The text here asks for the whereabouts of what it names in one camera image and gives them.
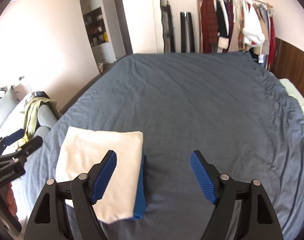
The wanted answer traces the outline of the person's left hand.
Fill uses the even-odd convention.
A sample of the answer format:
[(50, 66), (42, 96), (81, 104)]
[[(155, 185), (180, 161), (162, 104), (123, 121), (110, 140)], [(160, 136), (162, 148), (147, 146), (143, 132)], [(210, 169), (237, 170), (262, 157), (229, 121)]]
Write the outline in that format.
[(14, 193), (12, 190), (12, 183), (9, 183), (4, 189), (4, 199), (6, 200), (6, 203), (8, 204), (8, 210), (11, 213), (12, 216), (17, 215), (17, 203), (15, 201)]

